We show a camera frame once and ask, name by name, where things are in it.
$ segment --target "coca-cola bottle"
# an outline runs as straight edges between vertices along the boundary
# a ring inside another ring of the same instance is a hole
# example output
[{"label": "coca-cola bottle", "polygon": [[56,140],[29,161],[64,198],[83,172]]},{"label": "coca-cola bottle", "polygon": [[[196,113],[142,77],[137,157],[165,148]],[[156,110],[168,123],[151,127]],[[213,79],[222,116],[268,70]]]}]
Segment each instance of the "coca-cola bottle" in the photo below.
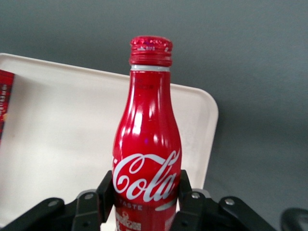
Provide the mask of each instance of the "coca-cola bottle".
[{"label": "coca-cola bottle", "polygon": [[113,149],[118,231],[167,231],[180,181],[181,143],[170,98],[172,42],[131,41],[130,87]]}]

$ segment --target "metal bolt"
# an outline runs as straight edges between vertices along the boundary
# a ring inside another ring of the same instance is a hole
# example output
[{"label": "metal bolt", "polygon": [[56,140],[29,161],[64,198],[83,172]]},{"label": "metal bolt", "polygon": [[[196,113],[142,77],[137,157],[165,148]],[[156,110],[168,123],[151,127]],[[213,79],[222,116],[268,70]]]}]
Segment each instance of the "metal bolt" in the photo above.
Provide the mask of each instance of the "metal bolt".
[{"label": "metal bolt", "polygon": [[193,192],[193,193],[192,193],[192,198],[193,198],[193,199],[198,199],[198,198],[200,198],[200,194],[199,194],[199,193],[196,193],[196,192]]},{"label": "metal bolt", "polygon": [[232,200],[231,198],[227,198],[225,200],[225,202],[226,202],[227,205],[234,205],[235,204],[234,200]]},{"label": "metal bolt", "polygon": [[85,195],[85,199],[86,199],[86,200],[89,200],[89,199],[91,199],[93,196],[94,196],[94,194],[88,193],[87,195]]},{"label": "metal bolt", "polygon": [[54,200],[54,201],[51,201],[48,203],[48,207],[52,207],[52,206],[55,206],[59,203],[59,200]]}]

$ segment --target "gray wall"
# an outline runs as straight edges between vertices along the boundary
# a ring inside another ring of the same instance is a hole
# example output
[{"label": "gray wall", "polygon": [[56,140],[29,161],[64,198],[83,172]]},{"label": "gray wall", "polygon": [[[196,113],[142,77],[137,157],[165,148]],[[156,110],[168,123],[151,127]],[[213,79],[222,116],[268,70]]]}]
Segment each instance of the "gray wall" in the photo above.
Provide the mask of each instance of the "gray wall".
[{"label": "gray wall", "polygon": [[219,107],[205,181],[274,227],[308,208],[308,1],[0,1],[0,52],[128,74],[129,41],[174,42],[172,82]]}]

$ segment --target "red package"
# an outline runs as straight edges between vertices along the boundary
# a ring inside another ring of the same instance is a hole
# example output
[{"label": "red package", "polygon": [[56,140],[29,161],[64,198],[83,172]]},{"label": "red package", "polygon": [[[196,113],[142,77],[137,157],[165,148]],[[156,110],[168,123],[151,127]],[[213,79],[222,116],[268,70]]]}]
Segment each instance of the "red package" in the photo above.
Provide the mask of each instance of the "red package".
[{"label": "red package", "polygon": [[0,70],[0,141],[9,107],[13,81],[13,73]]}]

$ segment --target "red bottle cap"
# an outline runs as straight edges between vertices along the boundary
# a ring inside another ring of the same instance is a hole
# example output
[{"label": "red bottle cap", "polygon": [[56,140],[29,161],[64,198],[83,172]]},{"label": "red bottle cap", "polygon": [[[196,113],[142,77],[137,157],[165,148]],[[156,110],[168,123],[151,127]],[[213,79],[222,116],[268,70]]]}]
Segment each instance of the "red bottle cap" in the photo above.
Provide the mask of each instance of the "red bottle cap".
[{"label": "red bottle cap", "polygon": [[171,66],[172,42],[159,36],[137,36],[130,42],[129,63],[139,65]]}]

